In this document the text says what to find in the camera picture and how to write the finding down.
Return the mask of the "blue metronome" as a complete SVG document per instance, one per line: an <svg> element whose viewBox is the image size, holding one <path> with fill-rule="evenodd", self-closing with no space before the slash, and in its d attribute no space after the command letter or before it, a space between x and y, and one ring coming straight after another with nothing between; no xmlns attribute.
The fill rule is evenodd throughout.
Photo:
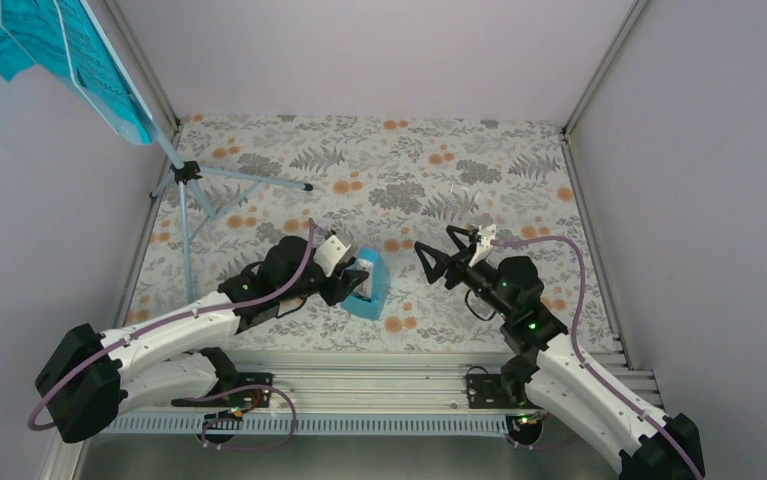
<svg viewBox="0 0 767 480"><path fill-rule="evenodd" d="M366 272L368 277L341 303L342 308L352 316L379 320L390 292L390 274L383 257L377 250L363 247L352 269Z"/></svg>

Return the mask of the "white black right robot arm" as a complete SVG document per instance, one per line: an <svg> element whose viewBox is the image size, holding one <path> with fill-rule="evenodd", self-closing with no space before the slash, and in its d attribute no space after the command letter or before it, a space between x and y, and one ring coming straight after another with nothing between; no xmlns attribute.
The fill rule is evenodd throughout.
<svg viewBox="0 0 767 480"><path fill-rule="evenodd" d="M495 230L448 226L457 252L418 242L414 249L429 283L459 285L503 320L514 355L500 370L503 399L547 410L594 448L622 479L702 479L700 433L686 415L668 415L622 384L577 340L579 321L559 320L543 304L544 284L527 256L497 265L487 257Z"/></svg>

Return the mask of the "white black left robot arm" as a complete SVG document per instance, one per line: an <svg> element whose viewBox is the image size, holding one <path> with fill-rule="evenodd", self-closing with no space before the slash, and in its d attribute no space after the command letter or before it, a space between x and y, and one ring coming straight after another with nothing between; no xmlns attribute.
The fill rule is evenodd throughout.
<svg viewBox="0 0 767 480"><path fill-rule="evenodd" d="M41 403L28 426L78 443L149 405L225 404L236 394L239 374L220 348L224 341L278 318L290 300L319 296L337 305L370 276L336 235L319 247L286 236L262 260L171 313L103 332L77 325L35 380Z"/></svg>

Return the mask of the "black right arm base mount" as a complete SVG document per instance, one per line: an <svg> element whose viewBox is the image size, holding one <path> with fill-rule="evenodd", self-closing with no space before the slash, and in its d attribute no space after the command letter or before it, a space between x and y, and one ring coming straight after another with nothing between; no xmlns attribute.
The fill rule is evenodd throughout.
<svg viewBox="0 0 767 480"><path fill-rule="evenodd" d="M532 403L508 393L502 385L500 374L467 372L465 386L468 406L472 410L534 408Z"/></svg>

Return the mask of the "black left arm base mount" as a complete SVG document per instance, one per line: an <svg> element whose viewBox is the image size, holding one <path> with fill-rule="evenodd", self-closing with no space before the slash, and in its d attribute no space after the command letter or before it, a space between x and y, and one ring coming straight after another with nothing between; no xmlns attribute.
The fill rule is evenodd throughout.
<svg viewBox="0 0 767 480"><path fill-rule="evenodd" d="M268 407L269 389L274 375L270 372L242 372L235 380L220 380L207 394L195 400L183 398L171 401L173 407L240 408L242 410Z"/></svg>

